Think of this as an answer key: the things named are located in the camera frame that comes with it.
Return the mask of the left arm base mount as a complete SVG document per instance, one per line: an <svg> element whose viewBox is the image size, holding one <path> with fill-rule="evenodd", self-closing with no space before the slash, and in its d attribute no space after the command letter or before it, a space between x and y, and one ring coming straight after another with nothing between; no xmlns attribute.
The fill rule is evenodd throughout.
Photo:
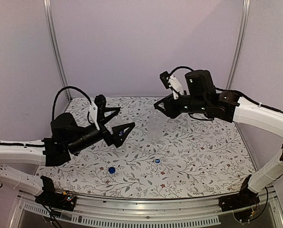
<svg viewBox="0 0 283 228"><path fill-rule="evenodd" d="M77 196L75 193L64 190L62 193L56 192L52 179L41 176L43 192L39 196L35 196L35 202L47 207L74 211Z"/></svg>

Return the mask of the clear bottle white cap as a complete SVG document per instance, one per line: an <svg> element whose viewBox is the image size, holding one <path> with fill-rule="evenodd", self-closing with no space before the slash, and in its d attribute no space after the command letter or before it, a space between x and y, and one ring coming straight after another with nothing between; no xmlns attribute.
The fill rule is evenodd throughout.
<svg viewBox="0 0 283 228"><path fill-rule="evenodd" d="M148 122L148 140L150 142L158 141L161 138L163 130L163 118L160 115L160 112L155 108L151 109Z"/></svg>

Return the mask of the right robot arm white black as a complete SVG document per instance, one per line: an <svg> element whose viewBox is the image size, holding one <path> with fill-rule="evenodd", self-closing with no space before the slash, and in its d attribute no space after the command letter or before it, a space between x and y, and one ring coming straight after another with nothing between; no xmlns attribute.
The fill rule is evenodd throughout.
<svg viewBox="0 0 283 228"><path fill-rule="evenodd" d="M215 118L232 123L247 124L283 138L283 111L249 98L237 90L224 90L214 86L208 70L190 69L185 74L185 91L173 72L160 74L166 89L172 93L154 104L155 109L175 119L182 113L203 114L208 120ZM259 171L244 180L235 197L239 207L250 203L254 195L283 176L283 144L280 151Z"/></svg>

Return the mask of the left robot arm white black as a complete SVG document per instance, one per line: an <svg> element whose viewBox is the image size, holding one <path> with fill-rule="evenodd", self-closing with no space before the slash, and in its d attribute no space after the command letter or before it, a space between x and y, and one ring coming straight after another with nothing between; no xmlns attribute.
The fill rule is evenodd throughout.
<svg viewBox="0 0 283 228"><path fill-rule="evenodd" d="M49 205L56 206L60 197L55 192L53 181L45 176L32 176L8 165L35 164L45 167L58 167L79 153L103 140L107 146L123 145L135 123L117 125L108 130L106 123L115 117L120 109L111 108L112 114L99 118L86 127L78 126L71 113L62 113L51 121L52 136L30 142L12 142L0 140L0 183L22 190L41 198Z"/></svg>

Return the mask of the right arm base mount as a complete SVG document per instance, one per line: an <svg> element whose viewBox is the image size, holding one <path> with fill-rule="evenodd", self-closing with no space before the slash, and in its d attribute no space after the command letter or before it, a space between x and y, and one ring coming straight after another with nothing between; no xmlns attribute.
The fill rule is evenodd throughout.
<svg viewBox="0 0 283 228"><path fill-rule="evenodd" d="M232 211L235 220L240 223L247 223L252 220L259 203L258 194L253 193L240 192L218 199L218 205L222 212Z"/></svg>

